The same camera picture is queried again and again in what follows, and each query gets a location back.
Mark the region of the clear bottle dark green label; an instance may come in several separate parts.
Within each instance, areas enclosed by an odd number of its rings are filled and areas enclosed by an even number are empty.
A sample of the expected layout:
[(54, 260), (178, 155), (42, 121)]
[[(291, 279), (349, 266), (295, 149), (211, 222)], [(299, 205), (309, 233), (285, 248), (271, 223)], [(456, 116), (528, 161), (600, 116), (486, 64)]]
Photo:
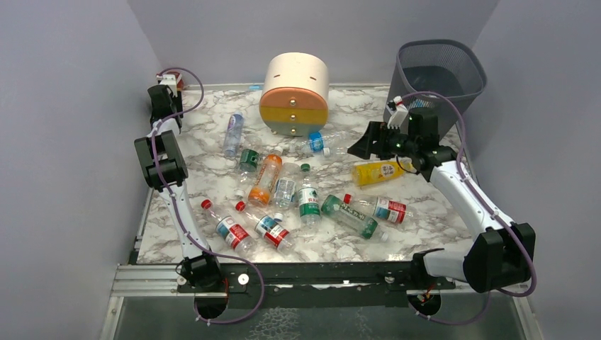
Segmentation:
[(254, 183), (261, 160), (255, 149), (243, 149), (237, 165), (237, 182), (240, 188), (246, 188)]

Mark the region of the orange drink bottle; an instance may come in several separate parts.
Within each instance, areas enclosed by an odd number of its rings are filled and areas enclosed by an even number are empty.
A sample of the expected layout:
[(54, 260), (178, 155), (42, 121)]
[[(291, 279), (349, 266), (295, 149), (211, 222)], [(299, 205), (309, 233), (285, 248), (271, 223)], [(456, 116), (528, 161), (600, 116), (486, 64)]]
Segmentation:
[(282, 153), (282, 148), (275, 147), (264, 158), (257, 179), (248, 195), (251, 204), (261, 207), (268, 205), (283, 166)]

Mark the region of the amber tea bottle red label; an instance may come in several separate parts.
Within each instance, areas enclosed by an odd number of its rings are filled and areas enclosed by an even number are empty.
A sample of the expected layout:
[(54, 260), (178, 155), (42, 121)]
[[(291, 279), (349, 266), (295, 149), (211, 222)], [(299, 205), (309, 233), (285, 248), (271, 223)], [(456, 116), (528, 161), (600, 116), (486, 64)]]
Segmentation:
[(172, 71), (172, 74), (176, 78), (176, 88), (177, 88), (177, 90), (178, 91), (183, 91), (185, 83), (184, 83), (184, 79), (183, 79), (183, 76), (182, 76), (181, 72)]

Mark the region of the clear bottle white blue cap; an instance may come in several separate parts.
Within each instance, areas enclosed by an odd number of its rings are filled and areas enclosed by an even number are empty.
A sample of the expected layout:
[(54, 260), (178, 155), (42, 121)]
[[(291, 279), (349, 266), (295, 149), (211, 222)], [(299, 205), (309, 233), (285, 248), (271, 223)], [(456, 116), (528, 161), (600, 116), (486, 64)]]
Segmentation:
[(347, 147), (324, 147), (322, 150), (322, 155), (325, 158), (343, 157), (348, 155), (347, 150)]

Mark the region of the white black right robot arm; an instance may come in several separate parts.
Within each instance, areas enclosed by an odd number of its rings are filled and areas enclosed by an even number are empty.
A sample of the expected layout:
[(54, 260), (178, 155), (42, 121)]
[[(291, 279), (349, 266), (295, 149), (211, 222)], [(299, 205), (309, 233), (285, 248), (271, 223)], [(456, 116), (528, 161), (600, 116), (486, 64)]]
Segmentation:
[(528, 223), (515, 222), (493, 204), (466, 173), (460, 156), (439, 143), (438, 117), (433, 109), (412, 108), (406, 120), (406, 133), (392, 122), (369, 122), (363, 136), (347, 151), (360, 159), (409, 158), (418, 174), (451, 203), (473, 237), (466, 251), (431, 249), (415, 254), (415, 277), (451, 278), (468, 283), (478, 293), (529, 282), (523, 294), (531, 294), (537, 284), (534, 229)]

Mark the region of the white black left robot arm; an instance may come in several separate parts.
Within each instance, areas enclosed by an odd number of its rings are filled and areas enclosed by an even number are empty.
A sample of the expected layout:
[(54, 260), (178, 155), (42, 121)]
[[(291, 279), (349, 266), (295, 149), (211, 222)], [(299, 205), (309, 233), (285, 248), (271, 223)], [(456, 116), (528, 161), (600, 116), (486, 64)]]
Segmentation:
[(200, 233), (189, 200), (189, 177), (176, 137), (183, 117), (177, 112), (181, 100), (177, 86), (156, 84), (147, 90), (151, 102), (151, 131), (134, 141), (146, 184), (166, 205), (179, 237), (182, 261), (179, 275), (191, 288), (216, 289), (223, 283), (220, 264)]

